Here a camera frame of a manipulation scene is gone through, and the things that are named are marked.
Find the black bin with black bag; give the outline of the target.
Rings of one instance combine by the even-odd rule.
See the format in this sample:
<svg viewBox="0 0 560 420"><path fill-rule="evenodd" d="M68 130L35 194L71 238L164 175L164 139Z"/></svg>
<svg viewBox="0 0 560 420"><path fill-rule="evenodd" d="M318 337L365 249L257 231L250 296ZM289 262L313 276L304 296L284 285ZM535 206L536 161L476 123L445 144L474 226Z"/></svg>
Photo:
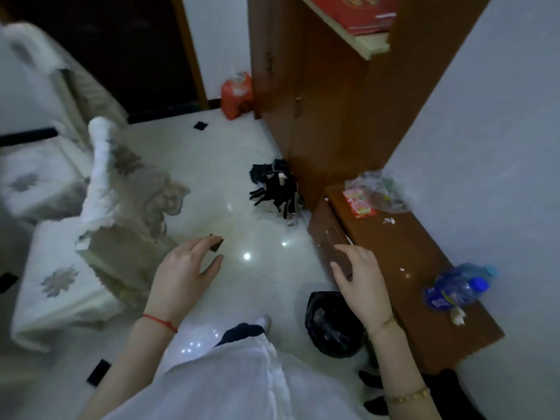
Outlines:
<svg viewBox="0 0 560 420"><path fill-rule="evenodd" d="M312 292L304 324L313 345L331 358L351 358L365 344L365 328L340 292Z"/></svg>

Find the person's right forearm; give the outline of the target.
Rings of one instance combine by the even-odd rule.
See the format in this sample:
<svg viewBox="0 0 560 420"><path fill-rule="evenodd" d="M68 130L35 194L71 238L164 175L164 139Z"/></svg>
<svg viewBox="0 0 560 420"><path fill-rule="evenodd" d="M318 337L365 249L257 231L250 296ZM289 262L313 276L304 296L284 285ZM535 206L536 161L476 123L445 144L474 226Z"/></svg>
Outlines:
<svg viewBox="0 0 560 420"><path fill-rule="evenodd" d="M407 335L397 322L370 342L379 364L390 420L442 420L416 365Z"/></svg>

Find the white skirt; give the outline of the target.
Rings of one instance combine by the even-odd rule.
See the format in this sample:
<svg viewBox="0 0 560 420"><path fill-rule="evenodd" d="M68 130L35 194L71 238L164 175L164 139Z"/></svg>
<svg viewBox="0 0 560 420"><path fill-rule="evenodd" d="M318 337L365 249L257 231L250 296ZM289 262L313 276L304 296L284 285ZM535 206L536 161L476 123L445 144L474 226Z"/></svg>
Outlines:
<svg viewBox="0 0 560 420"><path fill-rule="evenodd" d="M177 365L103 420L377 420L335 378L263 335Z"/></svg>

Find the person's right hand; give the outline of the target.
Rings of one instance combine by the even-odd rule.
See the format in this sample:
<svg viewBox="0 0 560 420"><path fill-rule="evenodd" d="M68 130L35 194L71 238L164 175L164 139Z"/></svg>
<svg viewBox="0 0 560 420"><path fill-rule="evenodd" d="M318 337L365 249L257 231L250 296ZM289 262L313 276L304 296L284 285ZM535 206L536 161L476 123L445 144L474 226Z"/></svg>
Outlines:
<svg viewBox="0 0 560 420"><path fill-rule="evenodd" d="M371 250L361 246L334 245L334 248L346 255L352 267L352 281L337 286L373 342L395 321L379 263Z"/></svg>

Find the orange plastic bag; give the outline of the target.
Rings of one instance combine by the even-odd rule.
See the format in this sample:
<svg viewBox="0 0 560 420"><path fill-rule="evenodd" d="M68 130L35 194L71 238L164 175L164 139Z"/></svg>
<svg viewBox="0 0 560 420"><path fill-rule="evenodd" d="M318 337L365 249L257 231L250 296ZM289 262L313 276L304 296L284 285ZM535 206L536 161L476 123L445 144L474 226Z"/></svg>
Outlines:
<svg viewBox="0 0 560 420"><path fill-rule="evenodd" d="M246 71L235 73L222 85L220 93L220 108L226 119L232 121L253 110L253 80Z"/></svg>

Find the low brown wooden cabinet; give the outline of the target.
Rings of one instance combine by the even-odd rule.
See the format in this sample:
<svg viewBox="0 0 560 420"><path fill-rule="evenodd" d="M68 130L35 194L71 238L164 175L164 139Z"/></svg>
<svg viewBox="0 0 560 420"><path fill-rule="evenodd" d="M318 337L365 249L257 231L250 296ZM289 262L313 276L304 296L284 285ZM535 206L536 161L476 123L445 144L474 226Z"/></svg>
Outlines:
<svg viewBox="0 0 560 420"><path fill-rule="evenodd" d="M327 274L334 279L335 261L351 275L348 258L335 244L353 243L371 250L381 268L396 318L405 330L412 353L423 373L456 368L469 356L505 337L485 307L468 305L465 325L455 325L446 311L433 311L422 292L452 264L413 213L390 214L376 210L356 219L343 196L344 185L327 187L312 212L307 228L318 248Z"/></svg>

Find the white covered sofa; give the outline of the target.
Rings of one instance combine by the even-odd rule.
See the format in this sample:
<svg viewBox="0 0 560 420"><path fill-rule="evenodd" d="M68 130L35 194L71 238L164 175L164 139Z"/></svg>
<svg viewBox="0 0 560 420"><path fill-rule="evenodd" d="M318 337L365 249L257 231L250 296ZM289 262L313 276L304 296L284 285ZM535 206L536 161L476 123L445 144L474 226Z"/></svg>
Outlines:
<svg viewBox="0 0 560 420"><path fill-rule="evenodd" d="M88 123L103 116L127 126L128 114L39 27L11 23L2 35L56 132L0 149L0 202L31 234L10 337L25 350L49 353L57 331L101 323L123 309L74 244L93 162Z"/></svg>

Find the beige patterned lace cloth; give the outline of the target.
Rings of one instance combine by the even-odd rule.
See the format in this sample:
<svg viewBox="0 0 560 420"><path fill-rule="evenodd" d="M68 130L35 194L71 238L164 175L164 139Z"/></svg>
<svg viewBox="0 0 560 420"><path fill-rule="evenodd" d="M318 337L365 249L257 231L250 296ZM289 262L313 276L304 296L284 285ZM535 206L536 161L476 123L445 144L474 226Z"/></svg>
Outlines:
<svg viewBox="0 0 560 420"><path fill-rule="evenodd" d="M75 252L119 301L143 309L164 252L175 245L165 216L177 216L190 189L121 142L121 130L96 117L88 132L93 163Z"/></svg>

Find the blue plastic bottle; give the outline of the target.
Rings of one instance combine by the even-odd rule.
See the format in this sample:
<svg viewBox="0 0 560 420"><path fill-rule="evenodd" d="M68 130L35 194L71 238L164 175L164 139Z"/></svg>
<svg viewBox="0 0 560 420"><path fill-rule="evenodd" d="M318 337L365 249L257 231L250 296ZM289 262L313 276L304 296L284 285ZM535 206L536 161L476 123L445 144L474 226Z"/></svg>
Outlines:
<svg viewBox="0 0 560 420"><path fill-rule="evenodd" d="M492 266L471 262L459 264L442 273L433 286L423 292L425 305L434 311L450 311L478 301L498 277Z"/></svg>

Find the black shoe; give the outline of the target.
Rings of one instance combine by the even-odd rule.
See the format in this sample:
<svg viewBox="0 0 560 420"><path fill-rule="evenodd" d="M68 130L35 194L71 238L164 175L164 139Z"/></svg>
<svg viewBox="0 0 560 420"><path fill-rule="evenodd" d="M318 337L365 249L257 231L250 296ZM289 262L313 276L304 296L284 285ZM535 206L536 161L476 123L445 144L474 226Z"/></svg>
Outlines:
<svg viewBox="0 0 560 420"><path fill-rule="evenodd" d="M374 416L387 417L389 415L388 405L383 396L378 396L372 400L364 402L363 407Z"/></svg>
<svg viewBox="0 0 560 420"><path fill-rule="evenodd" d="M358 376L365 386L379 390L384 389L382 378L379 375L371 374L364 370L359 370Z"/></svg>

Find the person's left forearm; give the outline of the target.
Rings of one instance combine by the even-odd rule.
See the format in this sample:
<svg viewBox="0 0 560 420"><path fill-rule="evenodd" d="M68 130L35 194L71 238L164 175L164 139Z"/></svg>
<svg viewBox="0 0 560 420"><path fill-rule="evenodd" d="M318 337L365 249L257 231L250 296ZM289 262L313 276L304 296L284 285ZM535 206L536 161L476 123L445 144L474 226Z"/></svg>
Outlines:
<svg viewBox="0 0 560 420"><path fill-rule="evenodd" d="M78 420L102 420L149 386L177 332L174 324L152 315L143 315L137 320L122 352L86 403Z"/></svg>

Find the person's foot in dark sock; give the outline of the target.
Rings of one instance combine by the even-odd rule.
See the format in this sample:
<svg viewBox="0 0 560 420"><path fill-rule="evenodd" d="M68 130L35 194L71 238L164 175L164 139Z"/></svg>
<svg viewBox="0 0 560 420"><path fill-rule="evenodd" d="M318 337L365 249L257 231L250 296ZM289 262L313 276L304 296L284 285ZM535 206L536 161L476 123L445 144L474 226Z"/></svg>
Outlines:
<svg viewBox="0 0 560 420"><path fill-rule="evenodd" d="M269 342L267 334L270 321L271 318L269 315L262 315L252 323L240 323L227 330L214 348L249 338L258 338L260 342L267 343Z"/></svg>

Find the tall brown wooden cabinet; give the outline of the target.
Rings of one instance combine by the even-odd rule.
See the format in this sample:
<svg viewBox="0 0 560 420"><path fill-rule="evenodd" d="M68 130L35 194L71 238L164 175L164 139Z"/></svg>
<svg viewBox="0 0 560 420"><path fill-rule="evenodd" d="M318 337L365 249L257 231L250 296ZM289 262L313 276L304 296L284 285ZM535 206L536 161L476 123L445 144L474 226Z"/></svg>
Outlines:
<svg viewBox="0 0 560 420"><path fill-rule="evenodd" d="M366 61L301 0L247 0L256 119L314 211L334 184L382 169L490 0L402 0Z"/></svg>

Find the clear plastic bag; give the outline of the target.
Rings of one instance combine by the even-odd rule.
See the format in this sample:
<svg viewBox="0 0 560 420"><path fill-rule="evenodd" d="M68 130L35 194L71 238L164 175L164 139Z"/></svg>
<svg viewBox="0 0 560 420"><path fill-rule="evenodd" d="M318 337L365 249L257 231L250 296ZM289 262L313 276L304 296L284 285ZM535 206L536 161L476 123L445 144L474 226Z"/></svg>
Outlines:
<svg viewBox="0 0 560 420"><path fill-rule="evenodd" d="M402 214L412 211L412 199L404 192L402 183L385 169L366 171L346 180L344 190L362 189L376 211Z"/></svg>

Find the red snack packet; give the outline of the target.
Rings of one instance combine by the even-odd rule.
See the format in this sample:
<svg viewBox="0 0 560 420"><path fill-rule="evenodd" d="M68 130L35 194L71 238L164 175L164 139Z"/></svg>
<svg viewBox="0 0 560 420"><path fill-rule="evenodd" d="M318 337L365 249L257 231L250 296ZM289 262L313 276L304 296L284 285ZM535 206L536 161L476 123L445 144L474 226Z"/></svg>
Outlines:
<svg viewBox="0 0 560 420"><path fill-rule="evenodd" d="M362 189L344 190L342 194L354 218L365 219L376 215L375 208L368 201Z"/></svg>

